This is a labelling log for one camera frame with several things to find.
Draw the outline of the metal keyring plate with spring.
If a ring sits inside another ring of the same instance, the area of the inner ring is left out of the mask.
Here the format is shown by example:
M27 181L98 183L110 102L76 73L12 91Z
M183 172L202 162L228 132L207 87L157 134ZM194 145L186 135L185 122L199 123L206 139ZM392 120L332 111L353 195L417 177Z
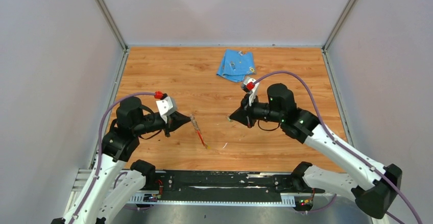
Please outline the metal keyring plate with spring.
M204 141L204 138L202 136L201 130L198 126L197 120L195 118L195 116L193 114L190 115L190 119L191 119L191 123L195 129L195 132L197 133L199 140L201 142L201 144L208 150L210 149L209 145Z

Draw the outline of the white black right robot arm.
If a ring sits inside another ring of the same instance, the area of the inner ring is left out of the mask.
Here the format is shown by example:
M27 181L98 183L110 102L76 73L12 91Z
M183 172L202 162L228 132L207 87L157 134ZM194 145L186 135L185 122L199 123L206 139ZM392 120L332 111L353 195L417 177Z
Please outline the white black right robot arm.
M261 103L255 90L247 92L229 118L249 128L260 121L276 122L285 135L320 151L345 171L336 173L302 162L292 172L296 191L319 188L336 193L370 217L382 219L400 189L402 170L367 157L335 135L316 115L297 107L293 92L284 84L269 86L267 96L268 102Z

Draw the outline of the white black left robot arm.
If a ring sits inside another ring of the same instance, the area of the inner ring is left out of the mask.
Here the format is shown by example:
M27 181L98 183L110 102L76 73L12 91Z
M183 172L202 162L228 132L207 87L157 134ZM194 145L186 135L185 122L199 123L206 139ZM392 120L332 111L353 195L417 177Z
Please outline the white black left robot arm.
M112 223L128 200L140 189L150 190L156 185L156 168L143 160L134 162L120 185L111 190L132 153L139 146L141 135L164 132L166 137L191 121L177 111L170 96L150 92L156 99L157 112L142 104L138 92L119 99L116 119L107 134L98 131L98 158L80 195L71 209L52 223Z

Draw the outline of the blue folded cloth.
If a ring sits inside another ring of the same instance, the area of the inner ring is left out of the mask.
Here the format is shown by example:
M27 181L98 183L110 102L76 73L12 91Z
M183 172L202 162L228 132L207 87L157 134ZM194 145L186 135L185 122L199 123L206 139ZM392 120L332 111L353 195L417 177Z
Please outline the blue folded cloth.
M227 49L217 70L217 75L238 83L250 74L256 74L253 53Z

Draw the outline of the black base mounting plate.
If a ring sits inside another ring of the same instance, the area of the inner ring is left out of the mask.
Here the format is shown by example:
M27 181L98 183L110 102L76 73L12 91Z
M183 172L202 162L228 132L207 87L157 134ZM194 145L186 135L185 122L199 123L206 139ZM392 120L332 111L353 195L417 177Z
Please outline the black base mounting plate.
M324 193L313 190L289 172L158 170L141 191L160 194L161 201L216 203L276 203L284 193Z

